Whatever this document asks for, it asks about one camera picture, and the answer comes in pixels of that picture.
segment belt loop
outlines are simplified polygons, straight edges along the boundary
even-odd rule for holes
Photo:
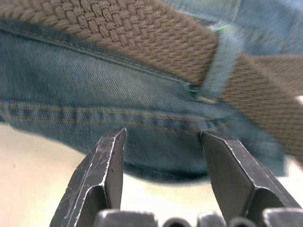
[[[212,29],[219,34],[219,45],[205,81],[196,96],[198,101],[209,104],[217,102],[232,72],[234,62],[242,52],[242,40],[236,37],[228,26]]]

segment metal jaw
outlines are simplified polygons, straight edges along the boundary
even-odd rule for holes
[[[126,129],[101,137],[73,173],[50,227],[158,227],[154,214],[120,211]],[[198,215],[197,227],[303,227],[303,210],[238,140],[201,132],[223,217]],[[190,227],[171,218],[163,227]]]

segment jeans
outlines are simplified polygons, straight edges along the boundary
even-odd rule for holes
[[[176,6],[185,1],[169,2]],[[208,9],[208,1],[192,1],[198,2],[205,2],[200,9]],[[198,13],[188,9],[199,9],[177,8],[188,14]],[[200,21],[218,27],[225,20]],[[227,23],[244,50],[255,54],[278,53],[284,50],[281,46],[291,50],[286,38],[273,39],[271,30],[258,33],[261,40],[245,38],[243,34],[253,30],[241,27],[244,20]],[[265,40],[272,45],[265,47]],[[272,136],[220,100],[198,101],[189,84],[172,75],[72,35],[6,19],[0,20],[0,49],[0,119],[14,128],[88,153],[107,130],[126,127],[125,170],[158,182],[206,176],[196,135],[200,130],[215,131],[240,140],[275,175],[284,174],[283,148]],[[214,83],[211,90],[220,92],[223,82]]]

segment orange stitching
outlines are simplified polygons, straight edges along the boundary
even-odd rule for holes
[[[194,122],[197,120],[200,121],[215,121],[216,119],[214,118],[203,118],[203,117],[195,117],[195,119],[183,119],[183,117],[178,117],[178,116],[159,116],[159,115],[154,115],[154,114],[143,114],[143,113],[136,113],[133,111],[127,111],[127,110],[106,110],[103,108],[94,108],[90,110],[77,110],[76,108],[71,108],[71,107],[46,107],[46,106],[19,106],[17,104],[7,104],[10,108],[14,109],[38,109],[38,110],[46,110],[46,111],[51,111],[51,112],[58,112],[58,111],[66,111],[66,112],[71,112],[71,111],[76,111],[80,113],[91,113],[91,112],[97,112],[97,111],[103,111],[106,113],[118,113],[118,114],[131,114],[131,115],[137,115],[137,116],[142,116],[142,117],[153,117],[153,118],[159,118],[159,119],[173,119],[173,120],[180,120],[180,121],[188,121],[188,122]]]
[[[62,123],[125,123],[125,124],[133,124],[133,125],[138,125],[144,128],[152,128],[156,130],[161,130],[161,131],[172,131],[172,132],[185,132],[189,134],[195,134],[198,131],[202,130],[185,130],[185,129],[172,129],[172,128],[166,128],[166,127],[160,127],[160,126],[153,126],[153,125],[148,125],[148,124],[143,124],[139,122],[131,122],[131,121],[122,121],[122,120],[75,120],[75,119],[56,119],[56,118],[32,118],[32,117],[20,117],[20,116],[13,116],[13,115],[8,115],[9,118],[13,120],[22,120],[22,121],[33,121],[33,122],[62,122]],[[217,129],[223,128],[227,126],[229,122],[222,123],[218,126],[204,129],[205,131],[215,131]]]
[[[57,39],[53,39],[52,37],[50,36],[43,36],[43,35],[37,35],[35,33],[31,33],[31,32],[28,32],[28,31],[23,31],[23,30],[20,30],[20,29],[10,29],[7,25],[3,24],[0,22],[0,25],[4,26],[6,29],[9,29],[9,30],[12,30],[12,31],[17,31],[17,32],[21,32],[21,33],[24,33],[24,34],[28,34],[28,35],[33,35],[35,37],[39,37],[39,38],[44,38],[44,39],[48,39],[48,40],[51,40],[51,41],[54,41],[56,43],[60,43],[60,44],[67,44],[69,46],[73,46],[73,47],[78,47],[82,50],[86,50],[88,52],[92,52],[92,53],[98,53],[100,55],[103,55],[103,56],[106,56],[106,57],[109,57],[109,58],[112,58],[112,59],[115,59],[115,60],[118,60],[118,61],[123,61],[123,62],[126,62],[126,63],[130,63],[132,65],[135,65],[135,66],[138,66],[138,67],[141,67],[141,68],[144,68],[144,69],[147,69],[147,70],[150,70],[150,71],[153,71],[153,72],[156,72],[156,73],[160,73],[160,74],[163,74],[163,72],[161,71],[158,71],[158,70],[154,70],[154,69],[151,69],[149,67],[146,67],[146,66],[143,66],[141,64],[138,64],[138,63],[133,63],[131,61],[127,61],[127,60],[124,60],[124,59],[120,59],[120,58],[116,58],[114,56],[111,56],[109,54],[106,54],[106,53],[103,53],[103,52],[99,52],[99,51],[94,51],[94,50],[91,50],[91,49],[88,49],[88,48],[85,48],[85,47],[82,47],[82,46],[79,46],[79,45],[76,45],[76,44],[71,44],[67,41],[64,41],[64,40],[57,40]]]

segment white surface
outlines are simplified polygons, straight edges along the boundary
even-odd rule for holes
[[[47,227],[83,154],[54,141],[0,124],[0,226]],[[303,205],[303,174],[292,162],[286,189]],[[194,226],[198,212],[218,211],[210,183],[162,185],[124,175],[122,210],[186,218]]]

